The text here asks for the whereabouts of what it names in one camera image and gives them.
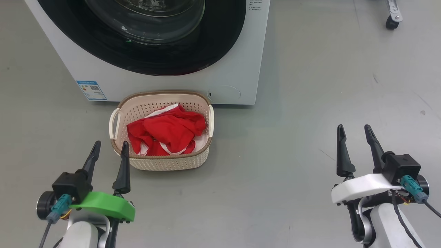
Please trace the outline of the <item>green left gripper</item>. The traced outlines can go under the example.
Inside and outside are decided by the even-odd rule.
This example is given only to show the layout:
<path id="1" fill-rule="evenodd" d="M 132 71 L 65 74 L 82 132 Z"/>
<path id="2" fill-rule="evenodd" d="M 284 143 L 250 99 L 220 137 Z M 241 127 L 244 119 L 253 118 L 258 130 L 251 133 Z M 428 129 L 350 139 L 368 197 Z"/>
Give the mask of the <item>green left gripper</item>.
<path id="1" fill-rule="evenodd" d="M 101 141 L 94 143 L 83 170 L 86 181 L 92 182 L 95 163 L 101 150 Z M 91 192 L 80 204 L 72 204 L 70 213 L 71 248 L 114 248 L 119 224 L 135 220 L 135 207 L 121 194 L 131 191 L 129 144 L 123 142 L 120 168 L 112 185 L 112 196 L 103 192 Z"/>

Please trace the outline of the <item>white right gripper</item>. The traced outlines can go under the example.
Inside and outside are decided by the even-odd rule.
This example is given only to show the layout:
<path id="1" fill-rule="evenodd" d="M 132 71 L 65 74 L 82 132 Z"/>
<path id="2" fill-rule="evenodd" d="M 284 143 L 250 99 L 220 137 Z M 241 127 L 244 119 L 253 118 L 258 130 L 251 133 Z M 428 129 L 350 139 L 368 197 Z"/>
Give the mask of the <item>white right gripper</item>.
<path id="1" fill-rule="evenodd" d="M 348 153 L 346 133 L 343 125 L 338 125 L 336 174 L 340 177 L 353 179 L 348 179 L 341 184 L 335 185 L 331 190 L 331 198 L 334 204 L 343 204 L 347 207 L 351 219 L 352 235 L 355 241 L 373 242 L 374 228 L 369 218 L 363 214 L 363 204 L 369 201 L 372 196 L 394 190 L 397 187 L 388 182 L 382 174 L 379 174 L 382 173 L 384 168 L 382 160 L 384 150 L 372 127 L 366 124 L 364 130 L 367 143 L 371 149 L 374 163 L 373 173 L 375 174 L 354 178 L 356 168 L 351 163 Z"/>

